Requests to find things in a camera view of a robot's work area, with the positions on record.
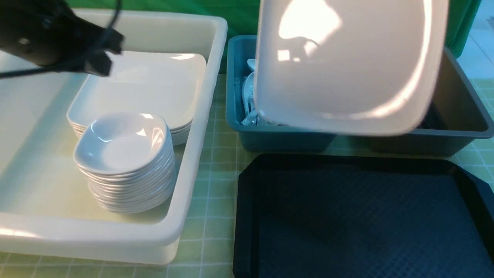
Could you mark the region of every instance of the textured tray surface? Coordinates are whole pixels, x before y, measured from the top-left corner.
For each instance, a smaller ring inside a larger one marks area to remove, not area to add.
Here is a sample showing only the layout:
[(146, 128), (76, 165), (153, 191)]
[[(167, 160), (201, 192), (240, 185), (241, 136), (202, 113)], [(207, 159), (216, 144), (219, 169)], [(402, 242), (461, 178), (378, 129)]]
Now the textured tray surface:
[[(436, 173), (424, 173), (417, 161), (419, 174), (413, 174), (390, 159), (352, 165), (360, 158), (324, 164), (326, 158), (297, 157), (260, 157), (239, 179), (239, 186), (252, 188), (259, 277), (494, 277), (458, 189), (458, 182), (471, 182), (457, 176), (466, 175), (455, 172), (460, 168), (438, 161)], [(396, 165), (392, 173), (381, 172), (382, 161)], [(244, 193), (239, 187), (237, 222), (250, 197)]]

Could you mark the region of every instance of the black cable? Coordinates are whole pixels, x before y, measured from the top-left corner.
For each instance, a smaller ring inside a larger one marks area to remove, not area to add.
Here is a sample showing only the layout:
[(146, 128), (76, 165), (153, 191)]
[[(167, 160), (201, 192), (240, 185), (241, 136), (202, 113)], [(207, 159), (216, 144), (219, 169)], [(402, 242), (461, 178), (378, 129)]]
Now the black cable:
[(96, 50), (103, 47), (104, 43), (108, 40), (108, 38), (112, 34), (113, 27), (117, 22), (121, 10), (122, 10), (122, 0), (117, 0), (117, 7), (115, 8), (115, 12), (113, 13), (113, 17), (110, 20), (110, 23), (108, 23), (107, 27), (105, 28), (101, 36), (98, 38), (98, 40), (92, 45), (92, 47), (88, 48), (83, 55), (74, 58), (72, 60), (69, 60), (67, 62), (64, 62), (62, 64), (54, 65), (50, 67), (1, 72), (0, 79), (43, 74), (49, 72), (59, 72), (59, 71), (67, 70), (73, 66), (79, 65), (81, 62), (84, 62), (88, 56), (93, 55), (93, 53)]

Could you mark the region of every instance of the gray plastic bin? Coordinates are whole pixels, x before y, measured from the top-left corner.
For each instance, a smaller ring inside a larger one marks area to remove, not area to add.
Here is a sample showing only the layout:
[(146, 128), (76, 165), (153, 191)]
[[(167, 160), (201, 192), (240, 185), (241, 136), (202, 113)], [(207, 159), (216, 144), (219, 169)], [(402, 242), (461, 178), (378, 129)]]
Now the gray plastic bin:
[(432, 105), (422, 124), (398, 137), (367, 138), (370, 149), (451, 156), (475, 139), (494, 136), (494, 123), (453, 54), (445, 49)]
[(247, 60), (255, 58), (257, 36), (236, 36), (228, 42), (226, 121), (239, 133), (244, 149), (248, 151), (318, 152), (327, 149), (333, 134), (281, 126), (242, 126), (246, 117), (242, 104), (242, 84), (251, 73)]

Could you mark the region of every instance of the teal plastic bin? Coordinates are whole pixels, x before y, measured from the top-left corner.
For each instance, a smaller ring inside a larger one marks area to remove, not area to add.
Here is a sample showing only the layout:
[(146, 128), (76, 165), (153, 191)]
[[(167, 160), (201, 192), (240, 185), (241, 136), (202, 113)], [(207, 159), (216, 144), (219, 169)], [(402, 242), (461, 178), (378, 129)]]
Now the teal plastic bin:
[(226, 74), (226, 121), (239, 133), (245, 150), (260, 152), (320, 152), (335, 135), (281, 126), (242, 126), (245, 119), (242, 84), (251, 73), (247, 60), (255, 58), (257, 36), (236, 36), (228, 42)]

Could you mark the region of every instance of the white plastic bin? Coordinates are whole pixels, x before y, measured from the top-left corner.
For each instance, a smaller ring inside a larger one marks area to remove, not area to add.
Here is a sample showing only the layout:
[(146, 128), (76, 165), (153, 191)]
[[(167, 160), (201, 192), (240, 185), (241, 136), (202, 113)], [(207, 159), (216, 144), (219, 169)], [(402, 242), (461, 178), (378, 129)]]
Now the white plastic bin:
[[(77, 10), (106, 25), (109, 10)], [(171, 200), (149, 212), (117, 215), (99, 208), (72, 161), (65, 114), (85, 74), (0, 80), (0, 251), (148, 264), (175, 257), (189, 208), (227, 23), (211, 16), (124, 11), (116, 29), (124, 50), (198, 53), (206, 73)], [(29, 63), (0, 53), (0, 70)]]

